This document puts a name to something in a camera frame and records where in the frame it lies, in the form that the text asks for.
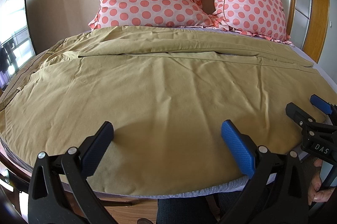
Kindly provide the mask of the person's right hand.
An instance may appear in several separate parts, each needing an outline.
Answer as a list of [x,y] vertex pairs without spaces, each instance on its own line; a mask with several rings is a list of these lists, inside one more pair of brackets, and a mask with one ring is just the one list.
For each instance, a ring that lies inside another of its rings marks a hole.
[[310,182],[308,187],[308,205],[311,206],[313,202],[323,203],[327,202],[332,196],[335,188],[329,188],[326,190],[321,190],[322,180],[320,179],[320,172],[317,172]]

